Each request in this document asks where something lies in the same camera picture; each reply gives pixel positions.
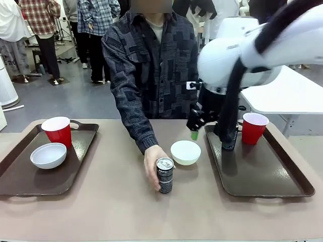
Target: tray rim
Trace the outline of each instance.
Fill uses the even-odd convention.
[[[242,120],[238,120],[238,123],[239,125],[243,125],[243,121]],[[208,135],[208,132],[206,130],[206,127],[209,127],[209,126],[215,126],[215,124],[207,124],[204,126],[204,130],[205,130],[205,135],[207,137],[207,141],[208,141],[208,146],[210,147],[211,151],[212,151],[212,155],[213,155],[213,160],[217,166],[217,170],[218,170],[218,174],[219,174],[219,177],[220,177],[220,180],[221,180],[221,184],[222,184],[222,187],[224,189],[224,191],[229,194],[230,196],[233,196],[233,197],[237,197],[237,198],[263,198],[263,199],[275,199],[275,198],[280,198],[280,199],[290,199],[290,198],[307,198],[307,197],[312,197],[315,195],[315,188],[314,186],[312,185],[312,183],[309,181],[309,179],[305,176],[305,174],[302,172],[302,170],[298,167],[298,165],[294,162],[294,159],[290,156],[290,154],[284,149],[284,147],[282,146],[282,144],[277,140],[277,138],[275,137],[275,135],[268,129],[268,126],[266,127],[265,129],[265,132],[268,132],[268,134],[271,135],[271,137],[277,142],[277,144],[280,146],[281,149],[283,149],[285,151],[285,153],[288,155],[288,157],[292,160],[292,162],[294,163],[294,165],[297,167],[297,169],[300,171],[300,173],[303,175],[303,177],[306,179],[306,181],[308,182],[308,184],[310,184],[311,188],[313,189],[313,193],[309,194],[309,195],[236,195],[236,194],[232,194],[231,192],[229,192],[226,187],[224,186],[224,181],[223,181],[223,178],[222,178],[222,174],[221,172],[219,172],[219,165],[218,165],[218,162],[217,162],[217,159],[215,158],[215,154],[214,154],[214,150],[213,148],[211,147],[210,145],[210,139],[209,139],[209,135]]]
[[[32,132],[32,130],[34,129],[34,128],[37,128],[37,127],[40,127],[41,126],[41,124],[44,122],[44,121],[46,121],[47,119],[40,119],[40,120],[36,120],[36,121],[33,121],[29,126],[27,126],[22,132],[21,132],[21,135],[19,136],[19,138],[17,139],[17,140],[15,140],[11,145],[10,145],[10,147],[9,147],[9,149],[7,149],[7,151],[6,152],[4,152],[4,155],[1,155],[0,156],[0,165],[1,165],[1,163],[3,162],[3,160],[23,141],[23,139],[24,138],[26,138],[27,137],[27,135],[29,135],[31,132]],[[98,129],[99,129],[99,127],[100,127],[100,125],[99,124],[95,124],[95,123],[82,123],[82,122],[79,122],[79,121],[77,121],[77,120],[75,120],[75,119],[70,119],[70,121],[71,121],[71,124],[77,124],[77,125],[94,125],[95,126],[95,129],[94,130],[91,130],[91,131],[93,131],[94,132],[94,135],[93,135],[93,137],[92,137],[92,139],[91,139],[91,141],[90,141],[90,144],[89,144],[89,147],[88,147],[88,149],[86,150],[86,152],[85,152],[85,154],[84,154],[84,157],[83,157],[83,160],[82,161],[84,161],[84,159],[86,158],[86,155],[87,155],[87,153],[88,153],[88,150],[90,149],[90,147],[92,146],[92,144],[93,144],[93,140],[95,139],[95,137],[96,137],[96,134],[97,134],[97,131],[98,131]],[[76,129],[76,128],[73,128],[73,127],[71,127],[71,130],[72,131],[77,131],[78,129]],[[82,162],[81,163],[81,165],[79,166],[79,168],[78,168],[78,170],[77,170],[77,172],[76,172],[76,174],[75,174],[75,176],[73,177],[73,180],[72,180],[72,183],[71,183],[71,185],[67,188],[67,189],[65,189],[64,191],[62,191],[62,192],[60,192],[60,193],[52,193],[52,194],[39,194],[39,193],[36,193],[36,194],[31,194],[31,193],[28,193],[28,194],[0,194],[0,197],[46,197],[46,196],[59,196],[59,195],[62,195],[62,194],[64,194],[64,193],[66,193],[68,190],[70,190],[70,188],[73,186],[73,184],[74,184],[74,182],[75,182],[75,180],[77,179],[77,176],[78,176],[78,174],[79,174],[79,172],[80,172],[80,169],[81,169],[81,167],[82,167],[82,165],[83,165],[83,163],[84,162]]]

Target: gray jacket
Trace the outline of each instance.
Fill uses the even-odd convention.
[[[67,19],[77,23],[77,0],[63,0],[63,5]]]

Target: can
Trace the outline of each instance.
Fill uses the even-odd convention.
[[[233,151],[234,150],[234,147],[236,146],[238,131],[239,131],[239,124],[237,123],[236,128],[234,129],[234,131],[231,135],[232,137],[234,137],[234,139],[231,142],[222,142],[222,149],[224,149],[226,151]]]
[[[163,157],[157,161],[157,177],[159,179],[160,193],[169,193],[173,188],[173,169],[172,159]]]

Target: red cup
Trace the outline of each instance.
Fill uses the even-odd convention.
[[[245,113],[243,115],[242,142],[249,145],[257,144],[268,123],[268,118],[259,113]]]
[[[67,117],[53,117],[46,120],[41,128],[52,143],[61,143],[70,148],[72,146],[70,119]]]

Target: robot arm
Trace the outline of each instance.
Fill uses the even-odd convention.
[[[214,132],[229,142],[237,121],[240,88],[273,81],[281,65],[323,64],[322,3],[294,0],[271,23],[243,37],[218,38],[207,44],[197,65],[203,81],[201,109],[191,111],[187,127],[196,132],[207,122],[218,121]]]

